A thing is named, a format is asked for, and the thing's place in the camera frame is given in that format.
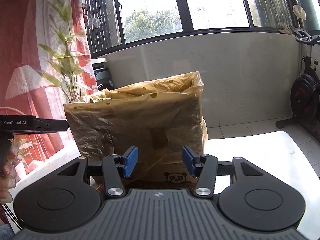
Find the circular pad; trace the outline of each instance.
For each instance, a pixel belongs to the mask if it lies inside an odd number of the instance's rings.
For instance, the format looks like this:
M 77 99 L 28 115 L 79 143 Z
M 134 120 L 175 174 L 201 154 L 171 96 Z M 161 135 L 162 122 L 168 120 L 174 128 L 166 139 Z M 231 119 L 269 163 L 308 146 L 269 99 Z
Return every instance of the circular pad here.
M 274 177 L 262 177 L 249 176 L 225 188 L 218 199 L 221 212 L 251 230 L 270 232 L 296 227 L 306 207 L 301 194 Z
M 70 191 L 54 188 L 41 194 L 37 204 L 47 210 L 59 210 L 70 206 L 74 199 L 75 197 Z
M 13 203 L 21 225 L 32 231 L 60 233 L 90 221 L 100 208 L 100 195 L 74 177 L 48 175 L 23 189 Z
M 247 204 L 258 210 L 273 210 L 282 204 L 282 197 L 269 189 L 252 190 L 245 195 Z

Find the exercise bike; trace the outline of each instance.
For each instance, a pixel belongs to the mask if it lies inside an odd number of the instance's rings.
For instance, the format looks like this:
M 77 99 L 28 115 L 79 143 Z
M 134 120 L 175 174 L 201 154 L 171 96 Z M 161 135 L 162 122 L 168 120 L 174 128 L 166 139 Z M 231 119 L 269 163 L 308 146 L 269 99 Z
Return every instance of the exercise bike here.
M 319 62 L 313 60 L 313 64 L 311 63 L 312 46 L 320 45 L 320 36 L 312 38 L 307 31 L 300 27 L 296 28 L 291 25 L 289 27 L 297 42 L 310 45 L 311 48 L 310 56 L 302 58 L 305 62 L 304 73 L 294 81 L 291 88 L 292 118 L 277 121 L 276 126 L 279 129 L 291 123 L 299 123 L 305 126 L 320 120 L 320 107 L 318 108 L 320 104 L 320 79 L 316 74 L 316 66 Z

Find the window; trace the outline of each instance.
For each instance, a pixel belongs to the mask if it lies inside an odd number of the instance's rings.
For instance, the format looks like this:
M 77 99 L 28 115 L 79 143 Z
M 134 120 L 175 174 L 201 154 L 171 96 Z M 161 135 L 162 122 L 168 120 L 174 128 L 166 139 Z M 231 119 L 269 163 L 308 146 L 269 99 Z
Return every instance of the window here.
M 193 28 L 249 27 L 242 0 L 187 0 Z
M 303 27 L 306 30 L 319 30 L 320 7 L 318 0 L 297 0 L 298 4 L 306 12 L 307 19 L 303 21 Z
M 85 3 L 89 20 L 86 27 L 87 40 L 91 54 L 121 44 L 114 0 L 85 0 Z
M 176 0 L 118 0 L 126 43 L 182 31 Z
M 248 4 L 256 27 L 285 28 L 292 25 L 286 0 L 248 0 Z
M 303 27 L 320 29 L 320 0 L 85 0 L 93 58 L 119 49 L 213 29 L 278 31 L 298 25 L 292 6 L 307 15 Z

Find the white wall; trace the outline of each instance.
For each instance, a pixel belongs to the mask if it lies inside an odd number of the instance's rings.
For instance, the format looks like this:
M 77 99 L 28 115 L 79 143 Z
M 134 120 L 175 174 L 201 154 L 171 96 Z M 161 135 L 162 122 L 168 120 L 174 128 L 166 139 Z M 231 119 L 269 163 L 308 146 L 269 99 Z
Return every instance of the white wall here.
M 116 88 L 199 71 L 204 118 L 214 127 L 290 115 L 299 51 L 293 35 L 201 34 L 110 53 L 107 66 Z

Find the window sill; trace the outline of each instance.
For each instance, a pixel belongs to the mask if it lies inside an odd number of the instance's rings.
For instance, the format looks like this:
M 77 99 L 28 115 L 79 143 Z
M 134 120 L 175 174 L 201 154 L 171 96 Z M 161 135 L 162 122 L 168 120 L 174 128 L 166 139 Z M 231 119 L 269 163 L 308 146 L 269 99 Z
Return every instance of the window sill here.
M 172 38 L 179 38 L 179 37 L 184 37 L 184 36 L 191 36 L 191 35 L 198 35 L 198 34 L 211 34 L 211 33 L 230 33 L 230 32 L 264 32 L 264 33 L 280 33 L 279 32 L 279 28 L 265 28 L 265 27 L 254 27 L 253 29 L 250 28 L 228 28 L 228 29 L 205 29 L 205 30 L 195 30 L 191 33 L 184 33 L 184 32 L 180 32 L 180 33 L 170 33 L 170 34 L 165 34 L 165 35 L 161 35 L 161 36 L 156 36 L 156 37 L 151 37 L 151 38 L 147 38 L 147 39 L 143 39 L 143 40 L 139 40 L 139 41 L 134 41 L 134 42 L 130 42 L 127 44 L 121 44 L 121 45 L 117 45 L 114 46 L 112 48 L 109 49 L 105 49 L 96 53 L 91 54 L 91 58 L 92 59 L 96 59 L 99 58 L 103 55 L 109 54 L 109 53 L 113 53 L 122 49 L 127 49 L 127 48 L 131 48 L 134 46 L 138 46 L 138 45 L 142 45 L 142 44 L 146 44 L 146 43 L 151 43 L 154 41 L 162 41 L 162 40 L 167 40 L 167 39 L 172 39 Z

